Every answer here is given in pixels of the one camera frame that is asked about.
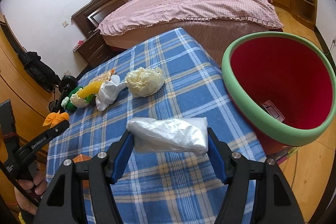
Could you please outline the person's left hand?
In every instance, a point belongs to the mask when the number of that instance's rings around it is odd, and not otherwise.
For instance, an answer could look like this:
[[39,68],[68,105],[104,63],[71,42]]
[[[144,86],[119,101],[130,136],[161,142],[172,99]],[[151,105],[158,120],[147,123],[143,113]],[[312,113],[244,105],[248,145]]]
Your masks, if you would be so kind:
[[[37,167],[38,171],[32,181],[29,180],[18,180],[18,184],[27,192],[31,193],[32,188],[36,186],[34,192],[39,197],[44,195],[44,192],[47,189],[46,182],[46,173],[45,170],[40,170]],[[15,198],[18,203],[18,206],[25,212],[35,215],[37,212],[37,207],[30,202],[17,188],[14,188]]]

